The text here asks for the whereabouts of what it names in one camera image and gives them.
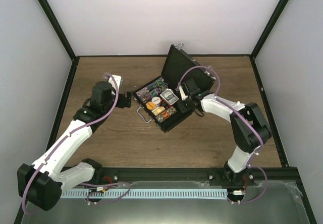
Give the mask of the blue boxed card deck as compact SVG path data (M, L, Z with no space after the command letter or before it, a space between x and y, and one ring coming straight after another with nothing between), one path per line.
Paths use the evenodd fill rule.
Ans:
M160 97L168 104L174 105L177 101L179 101L178 96L171 90L165 89L161 94Z

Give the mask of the black poker set case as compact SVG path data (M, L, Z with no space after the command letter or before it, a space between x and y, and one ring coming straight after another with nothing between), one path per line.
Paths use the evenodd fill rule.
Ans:
M201 66L182 50L171 45L161 74L136 90L133 95L140 108L163 131L168 132L197 109L196 102L209 93L217 77L211 68Z

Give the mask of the unboxed banded card deck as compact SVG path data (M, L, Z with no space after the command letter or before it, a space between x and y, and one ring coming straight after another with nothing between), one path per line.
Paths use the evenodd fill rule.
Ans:
M151 112L155 115L158 116L159 114L161 114L163 111L165 110L165 108L163 106L158 106L155 109L153 109Z

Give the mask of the white dealer button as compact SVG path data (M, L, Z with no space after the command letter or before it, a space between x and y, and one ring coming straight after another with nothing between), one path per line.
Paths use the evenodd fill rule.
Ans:
M158 96L155 96L151 99L151 102L153 102L155 105L159 105L161 102L161 98Z

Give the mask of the orange blind button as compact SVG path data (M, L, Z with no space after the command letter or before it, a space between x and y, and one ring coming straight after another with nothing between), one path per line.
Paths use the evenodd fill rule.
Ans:
M146 103L146 107L148 110L154 110L157 107L157 105L154 102L149 101Z

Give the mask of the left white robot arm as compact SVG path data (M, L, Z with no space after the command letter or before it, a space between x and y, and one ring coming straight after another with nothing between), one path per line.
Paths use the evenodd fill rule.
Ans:
M45 211L52 209L62 194L78 185L102 188L102 166L98 162L88 158L66 171L63 167L115 107L125 106L124 96L119 93L121 83L122 77L117 75L97 82L91 97L76 112L62 136L33 164L19 167L18 193L25 213L28 202Z

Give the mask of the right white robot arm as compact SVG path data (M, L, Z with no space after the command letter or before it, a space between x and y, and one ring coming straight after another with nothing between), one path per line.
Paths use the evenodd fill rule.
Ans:
M231 124L236 147L224 165L223 179L230 185L236 185L242 180L242 173L250 167L254 156L273 135L260 107L255 102L233 102L208 90L202 91L194 79L179 82L177 90L191 108L216 115Z

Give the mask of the lower chip row in case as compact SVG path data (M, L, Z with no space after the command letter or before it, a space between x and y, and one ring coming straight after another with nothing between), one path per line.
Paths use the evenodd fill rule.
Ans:
M162 123L165 120L167 120L169 117L174 115L176 112L177 112L177 110L173 106L169 107L168 109L166 109L162 113L160 113L158 116L156 116L156 120L159 123Z

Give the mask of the chip row in case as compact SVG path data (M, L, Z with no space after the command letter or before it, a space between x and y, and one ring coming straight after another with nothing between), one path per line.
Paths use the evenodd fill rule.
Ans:
M177 112L177 110L173 106L169 107L168 109L166 109L162 113L160 113L158 116L156 116L156 120L159 123L162 123L165 120L167 120L169 117L174 115L176 112Z
M160 95L164 90L168 88L168 84L164 83L161 86L153 89L152 91L146 93L145 95L139 97L143 103L151 101L154 97Z
M147 86L144 86L142 89L138 90L136 92L136 95L139 97L149 93L150 91L158 88L165 82L163 77L159 77L158 79L154 80L152 83L148 84Z

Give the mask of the upper chip row in case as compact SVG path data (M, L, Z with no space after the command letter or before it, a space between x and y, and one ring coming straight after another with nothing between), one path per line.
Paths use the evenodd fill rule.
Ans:
M158 79L154 80L152 83L148 84L147 86L144 86L142 89L138 90L136 92L136 95L139 97L149 93L150 91L158 88L165 82L163 77L159 77Z

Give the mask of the left black frame post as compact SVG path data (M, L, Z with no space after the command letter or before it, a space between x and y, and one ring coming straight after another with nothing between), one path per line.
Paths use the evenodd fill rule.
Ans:
M68 54L69 58L71 59L71 61L74 61L76 58L76 55L70 45L70 43L68 42L68 39L63 31L63 29L61 28L49 2L47 0L37 0L38 3L40 4L41 8L43 9L46 17L48 18L51 26L53 27L56 35L58 36L62 46L64 47L66 53Z

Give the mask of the black frame post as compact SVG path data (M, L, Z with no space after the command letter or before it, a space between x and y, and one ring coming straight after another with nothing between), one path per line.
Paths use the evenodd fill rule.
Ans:
M37 0L38 3L40 4L41 8L43 9L46 17L48 18L51 26L53 27L56 35L58 36L62 46L64 47L66 53L68 54L69 58L71 59L71 61L74 61L76 58L76 55L70 45L70 43L68 42L68 39L63 31L63 29L61 28L49 2L47 0Z
M279 0L273 13L270 16L270 19L268 20L260 38L258 39L250 58L252 60L255 60L260 53L262 47L264 46L266 40L268 39L270 33L272 32L274 26L276 25L278 19L280 18L280 15L284 11L286 5L288 4L289 0Z

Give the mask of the right black frame post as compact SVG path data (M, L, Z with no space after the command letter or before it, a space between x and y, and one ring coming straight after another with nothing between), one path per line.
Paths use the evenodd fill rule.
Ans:
M270 33L272 32L274 26L276 25L278 19L280 18L280 15L284 11L286 5L288 4L289 0L279 0L273 13L270 16L270 19L268 20L260 38L258 39L250 58L252 60L255 60L260 53L262 47L264 46L266 40L268 39Z

